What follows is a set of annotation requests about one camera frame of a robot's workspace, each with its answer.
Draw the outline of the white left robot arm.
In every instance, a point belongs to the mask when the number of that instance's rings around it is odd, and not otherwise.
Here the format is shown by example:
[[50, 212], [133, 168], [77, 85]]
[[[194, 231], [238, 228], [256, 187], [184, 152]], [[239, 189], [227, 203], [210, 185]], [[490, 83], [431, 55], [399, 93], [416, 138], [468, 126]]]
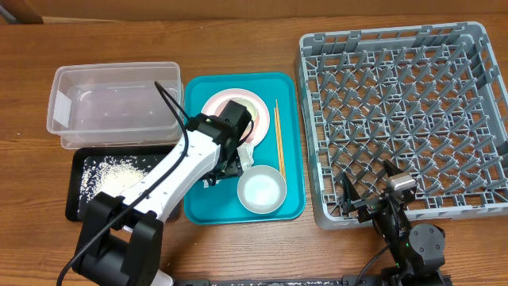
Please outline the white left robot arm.
[[160, 270], [164, 224], [191, 187], [237, 153], [250, 113], [190, 118], [179, 143], [146, 177], [88, 204], [74, 257], [65, 266], [98, 285], [172, 285]]

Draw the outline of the grey bowl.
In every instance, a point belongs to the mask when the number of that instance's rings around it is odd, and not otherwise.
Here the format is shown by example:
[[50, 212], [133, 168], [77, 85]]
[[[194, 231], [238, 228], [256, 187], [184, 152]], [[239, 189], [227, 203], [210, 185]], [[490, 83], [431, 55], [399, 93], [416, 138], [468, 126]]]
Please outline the grey bowl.
[[287, 184], [282, 173], [267, 165], [245, 171], [237, 185], [237, 197], [248, 211], [267, 215], [278, 210], [287, 197]]

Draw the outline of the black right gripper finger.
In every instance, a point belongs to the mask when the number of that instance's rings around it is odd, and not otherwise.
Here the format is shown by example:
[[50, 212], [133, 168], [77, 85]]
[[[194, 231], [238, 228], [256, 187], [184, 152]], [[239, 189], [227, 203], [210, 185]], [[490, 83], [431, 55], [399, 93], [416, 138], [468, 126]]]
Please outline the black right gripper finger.
[[403, 170], [398, 168], [392, 161], [384, 160], [383, 168], [388, 177], [394, 177], [403, 174]]
[[360, 195], [345, 172], [342, 172], [341, 179], [343, 186], [342, 214], [346, 215], [356, 210], [354, 204], [360, 201]]

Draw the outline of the white napkin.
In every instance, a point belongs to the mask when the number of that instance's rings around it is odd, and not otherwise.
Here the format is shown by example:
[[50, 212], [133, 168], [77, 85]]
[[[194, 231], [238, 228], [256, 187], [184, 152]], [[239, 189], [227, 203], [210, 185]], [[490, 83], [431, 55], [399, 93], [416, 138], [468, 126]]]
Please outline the white napkin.
[[202, 178], [203, 187], [213, 187], [217, 184], [217, 177], [214, 174], [205, 174]]
[[254, 164], [253, 159], [254, 144], [245, 142], [237, 148], [239, 161], [243, 171], [250, 169]]

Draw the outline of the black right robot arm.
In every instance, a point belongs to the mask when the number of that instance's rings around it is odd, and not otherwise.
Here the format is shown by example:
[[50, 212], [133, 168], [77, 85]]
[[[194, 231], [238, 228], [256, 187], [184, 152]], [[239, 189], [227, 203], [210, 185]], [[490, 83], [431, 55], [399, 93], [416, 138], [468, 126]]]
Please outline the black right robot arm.
[[[431, 224], [412, 225], [404, 207], [416, 198], [417, 181], [391, 161], [383, 162], [387, 186], [372, 199], [361, 199], [346, 174], [343, 185], [343, 212], [357, 213], [358, 222], [371, 221], [386, 245], [353, 277], [355, 285], [450, 285], [440, 267], [445, 264], [445, 232]], [[366, 271], [386, 252], [395, 265], [376, 276]]]

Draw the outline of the rice pile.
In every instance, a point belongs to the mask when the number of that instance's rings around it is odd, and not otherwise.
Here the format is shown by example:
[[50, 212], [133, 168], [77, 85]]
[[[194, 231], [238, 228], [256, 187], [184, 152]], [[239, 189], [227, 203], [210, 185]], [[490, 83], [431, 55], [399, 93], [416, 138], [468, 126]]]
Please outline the rice pile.
[[81, 203], [89, 203], [98, 193], [116, 197], [143, 179], [148, 172], [136, 166], [136, 156], [88, 157], [84, 161], [79, 187]]

